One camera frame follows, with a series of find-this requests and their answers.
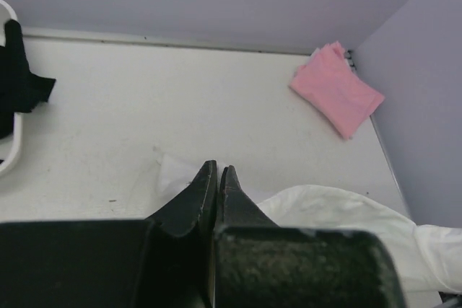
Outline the white t shirt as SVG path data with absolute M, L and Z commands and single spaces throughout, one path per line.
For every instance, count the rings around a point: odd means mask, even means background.
M 461 230 L 418 225 L 340 188 L 297 185 L 274 195 L 246 190 L 231 167 L 164 154 L 157 192 L 168 200 L 196 177 L 218 184 L 217 294 L 318 291 L 461 292 Z

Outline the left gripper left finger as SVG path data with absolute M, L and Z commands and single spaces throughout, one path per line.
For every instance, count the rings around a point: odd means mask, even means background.
M 1 225 L 3 307 L 210 307 L 217 164 L 145 219 Z

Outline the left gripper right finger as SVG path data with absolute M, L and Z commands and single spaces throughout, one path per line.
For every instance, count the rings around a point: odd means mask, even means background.
M 384 244 L 360 230 L 276 225 L 222 173 L 214 230 L 217 307 L 405 307 Z

